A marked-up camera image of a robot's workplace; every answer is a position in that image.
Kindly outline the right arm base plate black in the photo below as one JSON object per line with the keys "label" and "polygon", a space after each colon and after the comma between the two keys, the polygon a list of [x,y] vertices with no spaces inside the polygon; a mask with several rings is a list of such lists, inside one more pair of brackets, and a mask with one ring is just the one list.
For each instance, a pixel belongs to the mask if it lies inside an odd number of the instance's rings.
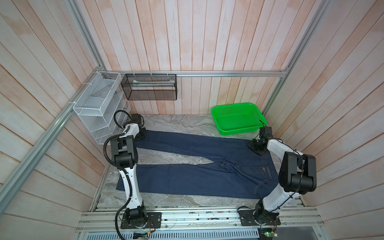
{"label": "right arm base plate black", "polygon": [[276,213],[256,211],[253,209],[239,209],[238,214],[242,226],[281,225],[279,214]]}

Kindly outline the right aluminium corner post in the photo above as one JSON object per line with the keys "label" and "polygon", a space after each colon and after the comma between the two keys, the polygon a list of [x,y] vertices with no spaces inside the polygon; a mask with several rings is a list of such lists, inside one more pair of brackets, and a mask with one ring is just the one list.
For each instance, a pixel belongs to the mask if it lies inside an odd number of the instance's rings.
{"label": "right aluminium corner post", "polygon": [[265,117],[270,112],[274,102],[282,92],[282,89],[286,84],[288,78],[290,77],[292,71],[295,69],[297,63],[299,62],[309,42],[315,35],[317,28],[320,26],[321,22],[323,21],[324,17],[327,15],[327,12],[329,11],[333,3],[334,1],[329,1],[329,0],[320,1],[320,4],[316,8],[316,11],[313,17],[311,18],[311,21],[309,22],[308,26],[305,28],[305,32],[303,33],[302,38],[300,39],[297,47],[295,48],[295,51],[292,57],[290,58],[290,61],[288,62],[287,67],[283,70],[284,75],[280,77],[271,96],[268,98],[266,106],[263,108],[263,115]]}

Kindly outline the white mesh tiered shelf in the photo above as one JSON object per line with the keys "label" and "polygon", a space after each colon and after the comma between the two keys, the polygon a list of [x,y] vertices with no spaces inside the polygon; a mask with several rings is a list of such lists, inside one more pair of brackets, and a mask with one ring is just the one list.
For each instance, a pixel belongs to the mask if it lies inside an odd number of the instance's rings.
{"label": "white mesh tiered shelf", "polygon": [[108,137],[123,131],[116,123],[122,125],[128,117],[121,112],[115,115],[115,112],[131,111],[124,91],[120,90],[121,81],[120,73],[96,73],[73,107],[99,145],[103,145]]}

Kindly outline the aluminium corner post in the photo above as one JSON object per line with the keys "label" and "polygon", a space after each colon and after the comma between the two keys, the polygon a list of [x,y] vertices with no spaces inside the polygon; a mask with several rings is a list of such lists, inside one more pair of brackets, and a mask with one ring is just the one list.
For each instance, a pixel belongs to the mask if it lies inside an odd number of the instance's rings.
{"label": "aluminium corner post", "polygon": [[305,28],[305,32],[303,33],[302,38],[300,39],[297,47],[295,48],[295,51],[292,57],[290,58],[290,61],[288,62],[287,67],[283,70],[284,75],[280,77],[271,96],[268,98],[266,106],[263,108],[263,115],[265,117],[270,112],[274,102],[282,92],[282,89],[286,84],[288,78],[290,77],[292,71],[295,69],[297,63],[299,62],[309,42],[315,35],[317,28],[320,26],[321,22],[323,21],[324,17],[327,15],[327,12],[329,11],[333,3],[334,1],[329,1],[329,0],[320,1],[320,4],[316,8],[316,11],[313,17],[311,18],[311,21],[309,22],[308,26]]}
{"label": "aluminium corner post", "polygon": [[97,63],[98,70],[105,70],[105,65],[103,63],[103,60],[101,59],[100,53],[97,49],[97,46],[91,36],[91,33],[89,31],[89,28],[86,24],[86,21],[83,17],[83,14],[81,13],[81,10],[79,8],[78,2],[74,0],[68,0],[67,6],[74,18],[75,23],[77,24],[78,28],[80,29],[80,32],[93,56],[93,59]]}

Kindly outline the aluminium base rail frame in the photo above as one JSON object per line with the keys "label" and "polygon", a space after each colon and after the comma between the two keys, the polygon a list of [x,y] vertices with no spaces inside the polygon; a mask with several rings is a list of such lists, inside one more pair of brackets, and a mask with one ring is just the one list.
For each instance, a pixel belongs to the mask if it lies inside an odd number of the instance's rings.
{"label": "aluminium base rail frame", "polygon": [[117,208],[82,214],[76,233],[80,240],[260,240],[259,229],[271,228],[275,240],[329,240],[325,223],[314,207],[288,207],[280,212],[279,226],[242,226],[236,207],[148,208],[162,213],[159,229],[120,228]]}

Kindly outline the left aluminium wall rail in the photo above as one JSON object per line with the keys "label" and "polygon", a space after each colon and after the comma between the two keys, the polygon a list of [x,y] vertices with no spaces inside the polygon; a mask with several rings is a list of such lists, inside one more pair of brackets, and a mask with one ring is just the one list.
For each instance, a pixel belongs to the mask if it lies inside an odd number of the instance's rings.
{"label": "left aluminium wall rail", "polygon": [[5,210],[31,176],[43,156],[47,153],[53,142],[57,139],[66,124],[72,118],[74,114],[74,106],[79,101],[80,96],[85,92],[88,85],[91,84],[94,77],[96,77],[96,75],[104,69],[104,67],[97,67],[92,71],[85,83],[83,83],[81,88],[67,103],[58,117],[42,134],[37,143],[28,151],[22,162],[16,167],[5,183],[1,186],[1,214],[5,213]]}

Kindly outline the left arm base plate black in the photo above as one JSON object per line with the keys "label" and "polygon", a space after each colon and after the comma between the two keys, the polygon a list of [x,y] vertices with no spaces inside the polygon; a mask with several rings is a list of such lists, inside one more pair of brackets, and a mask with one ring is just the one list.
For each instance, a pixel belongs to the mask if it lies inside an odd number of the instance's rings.
{"label": "left arm base plate black", "polygon": [[162,222],[162,213],[149,212],[146,216],[129,216],[124,213],[120,228],[123,230],[127,229],[159,229]]}

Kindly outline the dark blue denim trousers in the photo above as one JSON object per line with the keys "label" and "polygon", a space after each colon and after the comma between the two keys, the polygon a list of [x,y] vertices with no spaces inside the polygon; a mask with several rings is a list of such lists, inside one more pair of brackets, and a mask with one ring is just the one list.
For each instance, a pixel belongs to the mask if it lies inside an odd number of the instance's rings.
{"label": "dark blue denim trousers", "polygon": [[279,183],[271,155],[257,155],[250,148],[250,140],[156,131],[148,131],[137,142],[132,137],[124,140],[141,149],[211,161],[201,165],[138,165],[140,192],[262,199]]}

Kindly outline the green circuit board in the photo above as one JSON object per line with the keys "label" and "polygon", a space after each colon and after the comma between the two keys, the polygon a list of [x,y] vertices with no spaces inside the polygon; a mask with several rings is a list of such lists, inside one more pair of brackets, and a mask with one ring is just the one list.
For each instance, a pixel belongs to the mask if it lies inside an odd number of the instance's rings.
{"label": "green circuit board", "polygon": [[259,236],[261,240],[273,240],[278,236],[271,228],[261,228],[259,229]]}

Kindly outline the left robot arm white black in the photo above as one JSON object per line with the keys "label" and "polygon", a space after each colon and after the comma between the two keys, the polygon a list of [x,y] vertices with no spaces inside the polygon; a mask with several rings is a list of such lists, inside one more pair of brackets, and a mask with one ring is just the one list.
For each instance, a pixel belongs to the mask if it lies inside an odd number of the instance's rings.
{"label": "left robot arm white black", "polygon": [[146,136],[144,118],[132,115],[123,132],[111,139],[112,163],[118,168],[128,204],[125,207],[121,228],[143,228],[147,224],[147,213],[139,190],[137,164],[139,161],[136,141]]}

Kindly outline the black mesh wall basket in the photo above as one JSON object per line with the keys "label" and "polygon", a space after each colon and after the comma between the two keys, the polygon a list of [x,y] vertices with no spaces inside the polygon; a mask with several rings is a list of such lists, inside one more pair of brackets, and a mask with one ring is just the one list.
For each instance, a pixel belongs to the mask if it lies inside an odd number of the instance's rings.
{"label": "black mesh wall basket", "polygon": [[176,101],[178,98],[175,74],[125,74],[121,87],[130,101]]}

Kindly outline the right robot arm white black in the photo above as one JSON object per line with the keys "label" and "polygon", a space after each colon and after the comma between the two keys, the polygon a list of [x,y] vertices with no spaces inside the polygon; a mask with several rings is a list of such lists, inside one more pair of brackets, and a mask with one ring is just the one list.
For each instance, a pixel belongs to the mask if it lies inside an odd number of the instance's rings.
{"label": "right robot arm white black", "polygon": [[313,192],[317,187],[316,158],[303,154],[273,136],[272,128],[259,128],[259,138],[252,140],[249,148],[257,155],[273,153],[282,159],[279,183],[266,197],[259,200],[254,210],[256,223],[273,223],[280,211],[290,201]]}

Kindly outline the horizontal aluminium wall rail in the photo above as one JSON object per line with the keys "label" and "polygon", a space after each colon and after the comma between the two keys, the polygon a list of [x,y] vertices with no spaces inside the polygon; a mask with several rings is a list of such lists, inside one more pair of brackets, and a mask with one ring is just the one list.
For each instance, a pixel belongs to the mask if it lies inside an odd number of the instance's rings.
{"label": "horizontal aluminium wall rail", "polygon": [[284,77],[288,72],[282,70],[261,70],[261,71],[120,71],[121,75],[131,74],[135,76],[169,76],[176,75],[177,77]]}

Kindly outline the left aluminium corner post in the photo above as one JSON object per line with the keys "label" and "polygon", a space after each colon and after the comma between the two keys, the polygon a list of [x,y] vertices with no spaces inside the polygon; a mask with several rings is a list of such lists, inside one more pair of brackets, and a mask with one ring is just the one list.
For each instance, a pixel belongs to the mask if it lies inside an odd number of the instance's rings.
{"label": "left aluminium corner post", "polygon": [[93,59],[97,63],[98,70],[105,70],[105,65],[103,63],[103,60],[101,59],[100,53],[97,49],[97,46],[91,36],[91,33],[89,31],[89,28],[86,24],[86,21],[83,17],[83,14],[81,13],[81,10],[79,8],[78,2],[74,0],[68,0],[67,6],[74,18],[75,23],[77,24],[78,28],[80,29],[80,32],[93,56]]}

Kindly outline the green plastic basket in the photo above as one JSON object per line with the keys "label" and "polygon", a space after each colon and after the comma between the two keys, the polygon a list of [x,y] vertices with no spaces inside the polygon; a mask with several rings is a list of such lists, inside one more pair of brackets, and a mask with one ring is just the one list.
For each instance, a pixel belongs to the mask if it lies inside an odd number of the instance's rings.
{"label": "green plastic basket", "polygon": [[222,136],[255,132],[268,125],[262,112],[252,103],[216,106],[211,114]]}

